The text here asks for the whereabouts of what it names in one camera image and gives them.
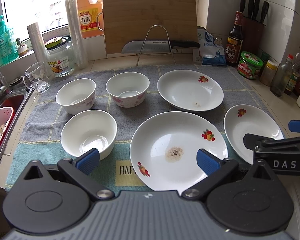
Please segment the plain white bowl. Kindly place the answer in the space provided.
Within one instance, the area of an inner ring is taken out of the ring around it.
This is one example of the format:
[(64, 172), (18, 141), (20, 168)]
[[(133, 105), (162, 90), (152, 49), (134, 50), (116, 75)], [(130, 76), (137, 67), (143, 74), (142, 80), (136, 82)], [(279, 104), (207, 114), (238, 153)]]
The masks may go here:
[(80, 157), (92, 148), (100, 153), (100, 160), (110, 155), (117, 135), (117, 123), (102, 110), (87, 110), (72, 117), (61, 132), (61, 145), (73, 157)]

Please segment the large stained white plate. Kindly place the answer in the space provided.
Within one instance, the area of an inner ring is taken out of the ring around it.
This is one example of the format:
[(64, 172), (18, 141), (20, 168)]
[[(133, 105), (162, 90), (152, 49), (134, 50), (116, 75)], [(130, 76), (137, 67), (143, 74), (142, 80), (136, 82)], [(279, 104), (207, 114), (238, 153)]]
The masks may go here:
[(226, 142), (215, 126), (186, 112), (157, 114), (142, 123), (130, 145), (130, 160), (143, 183), (154, 191), (182, 193), (206, 178), (197, 151), (228, 157)]

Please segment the white bowl faint flowers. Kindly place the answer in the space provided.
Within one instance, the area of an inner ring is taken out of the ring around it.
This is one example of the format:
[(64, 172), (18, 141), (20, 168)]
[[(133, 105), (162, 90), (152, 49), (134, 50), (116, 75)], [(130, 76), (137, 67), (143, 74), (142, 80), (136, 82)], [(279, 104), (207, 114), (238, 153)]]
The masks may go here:
[(82, 78), (64, 85), (56, 95), (56, 102), (71, 115), (91, 109), (95, 103), (96, 83)]

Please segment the white bowl pink flowers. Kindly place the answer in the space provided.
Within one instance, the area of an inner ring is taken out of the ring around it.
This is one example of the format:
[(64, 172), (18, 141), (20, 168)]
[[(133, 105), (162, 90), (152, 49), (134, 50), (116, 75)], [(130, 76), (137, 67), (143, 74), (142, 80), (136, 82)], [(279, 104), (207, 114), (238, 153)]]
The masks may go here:
[(119, 107), (132, 108), (145, 100), (149, 85), (147, 76), (125, 72), (111, 77), (106, 83), (106, 91)]

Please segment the steel kitchen faucet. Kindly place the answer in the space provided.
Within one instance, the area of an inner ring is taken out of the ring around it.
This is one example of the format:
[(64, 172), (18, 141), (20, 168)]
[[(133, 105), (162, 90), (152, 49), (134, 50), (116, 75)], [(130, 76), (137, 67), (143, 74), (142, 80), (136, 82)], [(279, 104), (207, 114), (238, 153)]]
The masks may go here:
[(0, 71), (0, 97), (12, 93), (12, 89)]

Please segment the clear glass bottle red cap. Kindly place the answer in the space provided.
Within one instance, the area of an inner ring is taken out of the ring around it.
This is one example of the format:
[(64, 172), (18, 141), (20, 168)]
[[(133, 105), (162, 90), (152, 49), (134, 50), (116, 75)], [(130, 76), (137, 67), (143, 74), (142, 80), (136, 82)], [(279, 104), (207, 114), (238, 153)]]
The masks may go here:
[(285, 61), (281, 62), (270, 84), (270, 91), (280, 97), (287, 87), (292, 75), (292, 62), (294, 56), (289, 54)]

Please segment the yellow lid spice jar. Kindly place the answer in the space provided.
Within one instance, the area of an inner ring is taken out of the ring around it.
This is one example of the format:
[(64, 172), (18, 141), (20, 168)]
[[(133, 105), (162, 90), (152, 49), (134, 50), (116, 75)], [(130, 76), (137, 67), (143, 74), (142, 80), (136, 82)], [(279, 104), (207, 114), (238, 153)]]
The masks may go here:
[(268, 60), (266, 62), (266, 65), (265, 65), (263, 72), (261, 74), (261, 77), (260, 77), (260, 81), (264, 85), (270, 86), (272, 79), (276, 73), (277, 67), (278, 67), (278, 64), (271, 60)]

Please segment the green cap small jar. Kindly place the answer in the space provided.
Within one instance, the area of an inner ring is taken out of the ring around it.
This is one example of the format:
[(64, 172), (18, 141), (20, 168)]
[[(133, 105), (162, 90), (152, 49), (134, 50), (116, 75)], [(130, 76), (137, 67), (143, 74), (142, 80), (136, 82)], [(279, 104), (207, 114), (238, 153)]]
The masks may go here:
[(264, 51), (261, 53), (260, 59), (263, 61), (264, 64), (270, 59), (270, 55), (265, 53)]

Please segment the stainless steel sink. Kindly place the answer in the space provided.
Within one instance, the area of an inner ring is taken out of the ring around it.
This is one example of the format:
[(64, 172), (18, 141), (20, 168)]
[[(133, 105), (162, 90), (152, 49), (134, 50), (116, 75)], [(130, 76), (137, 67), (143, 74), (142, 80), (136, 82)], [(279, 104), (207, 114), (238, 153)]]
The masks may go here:
[(32, 91), (22, 82), (12, 87), (12, 92), (0, 96), (0, 161), (21, 110)]

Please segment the glass jar green lid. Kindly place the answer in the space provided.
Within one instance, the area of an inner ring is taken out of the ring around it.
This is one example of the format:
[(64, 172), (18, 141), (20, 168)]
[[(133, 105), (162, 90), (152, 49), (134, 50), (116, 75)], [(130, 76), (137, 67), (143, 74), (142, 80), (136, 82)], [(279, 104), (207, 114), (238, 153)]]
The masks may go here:
[(47, 63), (55, 77), (70, 75), (75, 70), (75, 56), (72, 43), (62, 37), (55, 37), (45, 43)]

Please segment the dark red knife block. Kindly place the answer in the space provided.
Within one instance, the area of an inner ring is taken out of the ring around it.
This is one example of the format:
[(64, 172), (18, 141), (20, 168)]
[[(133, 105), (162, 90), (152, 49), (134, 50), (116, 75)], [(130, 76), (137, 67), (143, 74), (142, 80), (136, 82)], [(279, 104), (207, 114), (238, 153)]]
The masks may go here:
[(265, 26), (264, 20), (269, 10), (269, 3), (267, 1), (263, 2), (260, 19), (257, 20), (259, 8), (260, 0), (249, 0), (247, 16), (243, 17), (242, 25), (242, 50), (251, 52), (255, 55), (257, 55), (261, 43), (261, 38)]

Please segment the small potted plant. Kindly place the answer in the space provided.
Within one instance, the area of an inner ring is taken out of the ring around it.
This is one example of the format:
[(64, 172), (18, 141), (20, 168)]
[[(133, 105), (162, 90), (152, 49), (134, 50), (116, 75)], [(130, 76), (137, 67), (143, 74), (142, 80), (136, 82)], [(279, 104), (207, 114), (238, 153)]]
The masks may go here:
[(29, 52), (27, 44), (23, 43), (19, 37), (16, 38), (16, 43), (17, 43), (17, 46), (18, 46), (18, 55), (19, 55), (19, 57), (22, 57), (22, 56), (26, 55)]

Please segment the tall plastic wrap roll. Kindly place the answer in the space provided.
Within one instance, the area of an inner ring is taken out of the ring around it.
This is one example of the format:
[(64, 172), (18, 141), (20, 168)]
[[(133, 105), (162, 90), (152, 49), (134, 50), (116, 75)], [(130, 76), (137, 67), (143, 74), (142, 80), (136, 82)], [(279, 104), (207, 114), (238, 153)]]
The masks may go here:
[(77, 0), (65, 0), (68, 28), (78, 69), (88, 66), (88, 56), (84, 49), (81, 25), (78, 18)]

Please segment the bamboo cutting board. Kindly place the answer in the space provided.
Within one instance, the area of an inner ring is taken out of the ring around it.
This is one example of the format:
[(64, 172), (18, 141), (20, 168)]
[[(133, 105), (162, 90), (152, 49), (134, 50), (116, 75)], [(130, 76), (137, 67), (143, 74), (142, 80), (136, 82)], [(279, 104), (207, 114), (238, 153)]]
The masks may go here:
[(197, 41), (196, 0), (103, 0), (106, 53), (130, 41)]

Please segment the orange cooking wine jug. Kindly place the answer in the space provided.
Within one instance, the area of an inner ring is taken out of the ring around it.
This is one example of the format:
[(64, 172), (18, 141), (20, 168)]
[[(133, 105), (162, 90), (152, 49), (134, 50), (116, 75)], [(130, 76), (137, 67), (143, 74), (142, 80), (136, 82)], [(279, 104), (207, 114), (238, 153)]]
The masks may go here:
[(104, 34), (102, 0), (77, 0), (78, 18), (83, 38)]

